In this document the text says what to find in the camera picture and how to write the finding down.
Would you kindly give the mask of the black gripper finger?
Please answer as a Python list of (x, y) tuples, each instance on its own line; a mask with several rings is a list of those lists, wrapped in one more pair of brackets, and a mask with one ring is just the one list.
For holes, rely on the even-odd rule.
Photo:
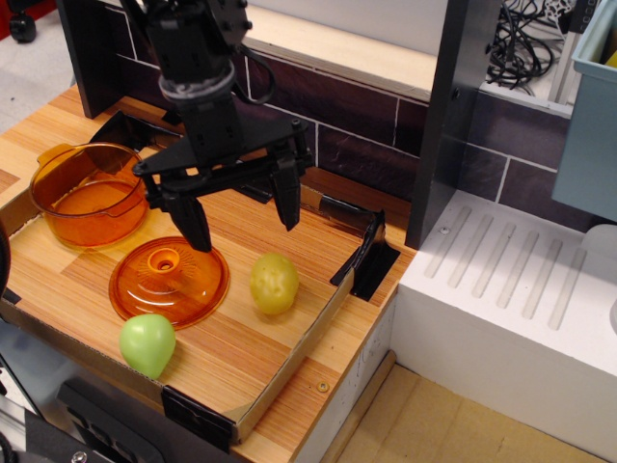
[(277, 160), (271, 174), (271, 186), (280, 220), (291, 231), (300, 220), (300, 176), (293, 156)]
[(171, 196), (166, 208), (182, 236), (197, 251), (212, 250), (211, 237), (201, 203), (193, 197)]

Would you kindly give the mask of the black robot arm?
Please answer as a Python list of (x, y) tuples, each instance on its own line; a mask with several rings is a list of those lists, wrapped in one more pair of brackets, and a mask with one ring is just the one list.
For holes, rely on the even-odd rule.
[(200, 197), (269, 182), (279, 218), (292, 230), (300, 220), (301, 182), (313, 156), (306, 122), (261, 121), (239, 112), (252, 103), (237, 84), (235, 54), (253, 58), (243, 39), (253, 24), (244, 1), (125, 1), (129, 19), (160, 67), (159, 88), (184, 125), (184, 136), (133, 173), (153, 208), (170, 214), (190, 246), (212, 248)]

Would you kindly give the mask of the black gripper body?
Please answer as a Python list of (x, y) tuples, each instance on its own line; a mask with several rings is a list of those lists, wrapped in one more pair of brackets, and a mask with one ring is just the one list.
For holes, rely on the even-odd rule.
[(171, 196), (198, 198), (254, 180), (267, 181), (279, 158), (293, 156), (299, 176), (313, 165), (306, 121), (261, 120), (242, 113), (231, 92), (220, 95), (166, 93), (182, 121), (184, 136), (143, 161), (134, 173), (147, 187), (151, 207), (167, 210)]

